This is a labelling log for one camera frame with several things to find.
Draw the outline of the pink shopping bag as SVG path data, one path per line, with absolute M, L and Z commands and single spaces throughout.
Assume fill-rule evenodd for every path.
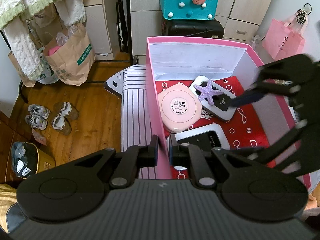
M 308 21 L 306 18 L 304 23 L 295 28 L 295 16 L 288 22 L 273 19 L 262 41 L 263 48 L 275 61 L 302 53 L 305 45 L 303 34 Z

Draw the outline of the brown paper bag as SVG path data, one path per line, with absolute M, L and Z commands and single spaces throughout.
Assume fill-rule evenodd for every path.
M 60 34 L 67 37 L 63 45 L 52 39 L 43 54 L 57 77 L 66 85 L 79 86 L 87 81 L 95 62 L 95 52 L 88 33 L 79 23 Z

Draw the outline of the teal felt handbag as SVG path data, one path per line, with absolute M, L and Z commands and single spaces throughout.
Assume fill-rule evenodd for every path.
M 159 0 L 166 20 L 213 20 L 218 0 Z

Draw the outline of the purple starfish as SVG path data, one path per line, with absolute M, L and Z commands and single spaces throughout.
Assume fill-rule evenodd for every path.
M 220 90 L 213 89 L 211 79 L 208 80 L 206 87 L 199 85 L 193 85 L 193 87 L 200 92 L 200 95 L 198 96 L 199 101 L 207 100 L 211 106 L 214 105 L 214 96 L 220 96 L 224 94 L 224 92 Z

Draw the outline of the pink rounded square case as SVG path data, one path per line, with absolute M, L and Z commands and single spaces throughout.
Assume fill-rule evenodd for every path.
M 176 84 L 158 94 L 163 125 L 170 133 L 180 133 L 200 120 L 202 104 L 191 89 Z

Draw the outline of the black suitcase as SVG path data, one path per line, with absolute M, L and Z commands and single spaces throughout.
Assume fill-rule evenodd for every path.
M 224 27 L 216 20 L 166 20 L 162 22 L 162 36 L 189 36 L 222 39 Z

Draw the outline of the white green knit cardigan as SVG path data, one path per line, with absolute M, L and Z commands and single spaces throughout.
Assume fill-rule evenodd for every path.
M 31 39 L 29 20 L 44 28 L 59 17 L 65 27 L 86 20 L 83 0 L 1 0 L 1 31 L 21 72 L 31 81 L 40 78 L 45 63 L 40 50 Z

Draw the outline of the white black device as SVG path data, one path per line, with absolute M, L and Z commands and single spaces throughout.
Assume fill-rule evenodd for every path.
M 230 149 L 225 133 L 218 124 L 210 124 L 172 135 L 179 144 L 193 144 L 206 152 L 209 152 L 214 147 Z
M 195 94 L 195 96 L 198 98 L 200 95 L 200 92 L 196 90 L 193 85 L 199 85 L 202 87 L 206 87 L 207 82 L 209 78 L 205 76 L 198 76 L 189 86 L 189 89 Z M 224 94 L 220 96 L 214 96 L 214 105 L 211 106 L 207 100 L 203 100 L 200 103 L 202 104 L 202 107 L 207 110 L 208 112 L 212 113 L 213 115 L 217 116 L 218 118 L 224 120 L 224 121 L 229 121 L 233 117 L 236 108 L 231 107 L 229 105 L 230 101 L 233 98 L 236 98 L 236 95 L 227 89 L 223 88 L 221 85 L 218 83 L 212 81 L 212 87 L 213 89 L 220 90 L 224 92 Z

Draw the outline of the grey white sneaker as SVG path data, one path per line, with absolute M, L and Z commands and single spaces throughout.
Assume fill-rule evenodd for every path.
M 37 114 L 26 115 L 25 122 L 32 128 L 39 129 L 41 131 L 45 130 L 48 125 L 48 121 Z
M 31 115 L 38 115 L 44 119 L 48 119 L 50 115 L 50 110 L 44 106 L 32 104 L 28 106 L 28 112 Z

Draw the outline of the brown white shoe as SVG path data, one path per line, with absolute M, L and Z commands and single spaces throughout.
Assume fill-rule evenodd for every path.
M 67 119 L 76 120 L 79 117 L 79 111 L 70 102 L 58 102 L 54 105 L 54 111 Z
M 68 120 L 61 115 L 55 116 L 51 121 L 51 125 L 54 130 L 56 130 L 57 132 L 63 135 L 69 135 L 72 131 Z

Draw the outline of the yellow box with black bag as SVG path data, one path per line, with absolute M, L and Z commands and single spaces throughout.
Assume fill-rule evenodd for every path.
M 15 142 L 11 147 L 12 170 L 16 176 L 29 176 L 54 168 L 55 160 L 30 142 Z

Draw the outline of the striped white tablecloth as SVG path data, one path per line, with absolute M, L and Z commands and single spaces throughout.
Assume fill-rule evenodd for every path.
M 123 152 L 133 145 L 148 145 L 152 138 L 145 73 L 145 65 L 135 64 L 104 82 L 104 89 L 121 99 L 120 148 Z

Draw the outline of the red patterned cloth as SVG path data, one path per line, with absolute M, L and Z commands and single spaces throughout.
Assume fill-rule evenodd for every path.
M 244 89 L 235 76 L 221 80 L 214 80 L 213 82 L 225 88 L 235 96 L 239 96 L 244 92 Z M 166 88 L 178 83 L 188 87 L 193 86 L 191 85 L 190 80 L 156 81 L 157 93 L 159 94 Z M 231 149 L 269 146 L 265 131 L 252 105 L 245 105 L 237 108 L 233 117 L 229 121 L 223 121 L 203 107 L 200 120 L 189 126 L 185 131 L 193 131 L 199 127 L 201 128 L 211 124 L 221 126 Z M 171 167 L 171 174 L 173 179 L 188 178 L 187 170 L 177 170 L 173 166 Z

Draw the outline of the beige wardrobe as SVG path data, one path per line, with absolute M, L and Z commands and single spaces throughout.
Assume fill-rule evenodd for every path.
M 257 31 L 271 0 L 83 0 L 86 28 L 99 59 L 122 49 L 145 56 L 146 39 L 158 35 L 212 36 L 245 42 Z

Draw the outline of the pink cardboard storage box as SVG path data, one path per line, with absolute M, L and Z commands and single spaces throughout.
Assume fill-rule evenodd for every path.
M 159 36 L 147 39 L 146 93 L 152 133 L 161 145 L 156 167 L 159 179 L 172 179 L 166 137 L 156 81 L 185 81 L 191 83 L 198 76 L 212 80 L 235 76 L 246 90 L 255 80 L 258 67 L 263 63 L 247 44 L 199 37 Z M 253 108 L 265 131 L 269 145 L 291 129 L 295 121 L 285 99 L 268 95 L 254 103 Z

